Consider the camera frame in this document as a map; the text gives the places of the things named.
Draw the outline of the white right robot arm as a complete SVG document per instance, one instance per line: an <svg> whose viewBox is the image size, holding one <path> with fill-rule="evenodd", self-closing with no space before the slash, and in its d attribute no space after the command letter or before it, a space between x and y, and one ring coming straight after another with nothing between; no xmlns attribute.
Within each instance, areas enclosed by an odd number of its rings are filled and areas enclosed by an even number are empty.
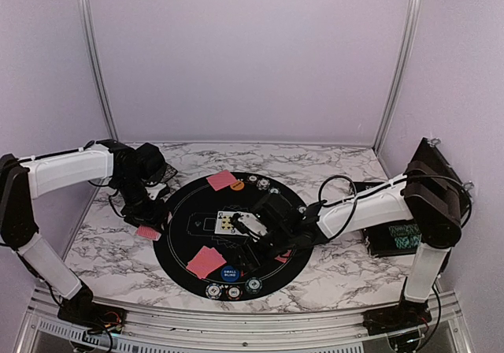
<svg viewBox="0 0 504 353"><path fill-rule="evenodd" d="M243 217L234 214L232 224L250 238L233 258L242 271L251 272L287 251L311 249L346 232L414 221L421 242L405 280L403 300L390 312L392 323L405 328L420 316L420 303L428 299L472 210L470 194L450 169L437 173L421 161L412 161L402 175L334 203L318 199L308 206L296 206L279 193L262 196L250 211L265 234L254 232Z"/></svg>

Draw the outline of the orange big blind button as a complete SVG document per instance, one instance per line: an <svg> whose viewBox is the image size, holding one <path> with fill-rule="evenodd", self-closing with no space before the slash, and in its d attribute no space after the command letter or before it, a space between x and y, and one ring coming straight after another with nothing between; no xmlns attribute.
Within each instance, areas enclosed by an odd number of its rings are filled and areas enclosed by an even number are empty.
<svg viewBox="0 0 504 353"><path fill-rule="evenodd" d="M245 188L245 184L242 181L237 181L230 186L233 191L241 191Z"/></svg>

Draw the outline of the blue small blind button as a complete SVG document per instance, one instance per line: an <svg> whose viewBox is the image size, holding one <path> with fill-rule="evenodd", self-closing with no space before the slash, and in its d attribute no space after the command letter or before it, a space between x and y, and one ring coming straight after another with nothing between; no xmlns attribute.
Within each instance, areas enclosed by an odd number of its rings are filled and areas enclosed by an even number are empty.
<svg viewBox="0 0 504 353"><path fill-rule="evenodd" d="M228 283L234 283L241 277L240 271L232 266L225 266L220 274L222 280Z"/></svg>

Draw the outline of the red playing card deck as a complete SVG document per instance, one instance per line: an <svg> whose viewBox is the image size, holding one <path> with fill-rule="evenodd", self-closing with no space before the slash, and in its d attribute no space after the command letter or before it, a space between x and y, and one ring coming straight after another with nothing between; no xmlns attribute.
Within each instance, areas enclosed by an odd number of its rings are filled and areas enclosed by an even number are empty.
<svg viewBox="0 0 504 353"><path fill-rule="evenodd" d="M135 233L137 236L151 241L159 241L161 233L151 227L140 225Z"/></svg>

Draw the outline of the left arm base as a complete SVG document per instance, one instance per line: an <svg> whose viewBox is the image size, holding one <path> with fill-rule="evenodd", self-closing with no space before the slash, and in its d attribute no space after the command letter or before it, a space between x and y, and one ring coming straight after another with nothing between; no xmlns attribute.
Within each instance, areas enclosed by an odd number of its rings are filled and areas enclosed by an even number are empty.
<svg viewBox="0 0 504 353"><path fill-rule="evenodd" d="M57 317L66 322L88 327L90 334L120 333L126 311L94 301L89 288L81 288L71 299L63 298Z"/></svg>

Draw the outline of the red playing card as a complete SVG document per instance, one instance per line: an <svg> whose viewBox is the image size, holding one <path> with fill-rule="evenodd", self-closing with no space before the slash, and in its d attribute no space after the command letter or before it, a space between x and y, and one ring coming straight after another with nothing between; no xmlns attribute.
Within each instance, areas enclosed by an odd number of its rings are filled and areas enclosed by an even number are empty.
<svg viewBox="0 0 504 353"><path fill-rule="evenodd" d="M207 271L219 262L217 251L213 248L202 247L190 260L186 268L194 273Z"/></svg>
<svg viewBox="0 0 504 353"><path fill-rule="evenodd" d="M222 189L224 188L234 188L238 185L240 180L237 180L234 176L227 176L222 180Z"/></svg>
<svg viewBox="0 0 504 353"><path fill-rule="evenodd" d="M277 255L275 257L275 260L277 260L278 262L287 263L290 257L291 257L291 250L288 250L283 254Z"/></svg>
<svg viewBox="0 0 504 353"><path fill-rule="evenodd" d="M219 191L222 189L222 180L227 176L234 175L228 170L223 170L219 173L213 174L212 176L208 176L206 179L214 191Z"/></svg>
<svg viewBox="0 0 504 353"><path fill-rule="evenodd" d="M186 266L198 279L205 279L214 270L226 263L224 257L214 248L203 247Z"/></svg>

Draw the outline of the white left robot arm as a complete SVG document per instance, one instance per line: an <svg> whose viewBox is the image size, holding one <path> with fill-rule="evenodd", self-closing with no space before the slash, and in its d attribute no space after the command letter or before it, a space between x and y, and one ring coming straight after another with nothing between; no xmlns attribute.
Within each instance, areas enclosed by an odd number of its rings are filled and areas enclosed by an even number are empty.
<svg viewBox="0 0 504 353"><path fill-rule="evenodd" d="M43 281L70 301L69 313L82 325L99 319L99 308L87 297L84 282L64 263L43 237L38 220L52 221L42 210L43 198L54 201L52 211L76 202L63 200L68 188L95 182L115 191L123 206L118 216L135 227L162 230L169 212L164 182L170 166L151 143L131 147L115 139L92 140L83 147L56 153L1 159L1 241Z"/></svg>

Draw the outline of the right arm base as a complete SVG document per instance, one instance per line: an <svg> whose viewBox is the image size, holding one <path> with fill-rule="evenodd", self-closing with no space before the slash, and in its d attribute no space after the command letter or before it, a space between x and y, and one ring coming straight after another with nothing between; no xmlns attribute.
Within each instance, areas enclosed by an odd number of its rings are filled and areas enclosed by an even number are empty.
<svg viewBox="0 0 504 353"><path fill-rule="evenodd" d="M370 336L418 326L428 327L428 323L432 320L427 302L410 301L401 301L394 306L367 310L362 316L363 326Z"/></svg>

